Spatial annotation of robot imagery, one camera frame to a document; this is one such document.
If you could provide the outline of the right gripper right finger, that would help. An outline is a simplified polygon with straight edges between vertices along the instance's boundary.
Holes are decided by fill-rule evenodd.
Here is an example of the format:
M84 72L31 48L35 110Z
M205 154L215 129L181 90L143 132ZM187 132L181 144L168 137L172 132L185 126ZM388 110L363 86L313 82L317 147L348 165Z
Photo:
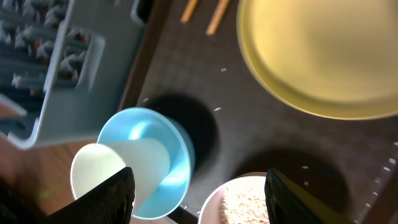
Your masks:
M277 169L267 171L264 193L270 224L352 224Z

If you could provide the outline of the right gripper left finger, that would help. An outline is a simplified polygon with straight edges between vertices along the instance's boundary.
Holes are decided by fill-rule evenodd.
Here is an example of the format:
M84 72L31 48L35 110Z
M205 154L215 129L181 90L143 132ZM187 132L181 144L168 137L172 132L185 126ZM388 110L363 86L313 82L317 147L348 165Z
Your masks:
M133 171L125 167L46 218L54 224L129 224L135 199Z

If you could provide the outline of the white pink bowl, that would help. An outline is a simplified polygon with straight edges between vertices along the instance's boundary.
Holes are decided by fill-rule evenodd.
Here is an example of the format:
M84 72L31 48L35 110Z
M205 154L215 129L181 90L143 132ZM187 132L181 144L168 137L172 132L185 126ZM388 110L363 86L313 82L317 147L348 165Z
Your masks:
M203 204L199 224L269 224L265 172L250 172L214 190Z

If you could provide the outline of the white plastic cup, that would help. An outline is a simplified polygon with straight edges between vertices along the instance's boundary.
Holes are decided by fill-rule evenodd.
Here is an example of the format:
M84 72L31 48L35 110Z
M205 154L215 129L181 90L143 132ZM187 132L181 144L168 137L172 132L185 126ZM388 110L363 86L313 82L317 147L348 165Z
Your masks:
M136 198L132 215L140 219L154 219L159 215L147 211L152 194L166 178L171 160L165 146L155 139L136 139L83 146L75 155L70 185L74 199L81 198L125 167L133 171Z

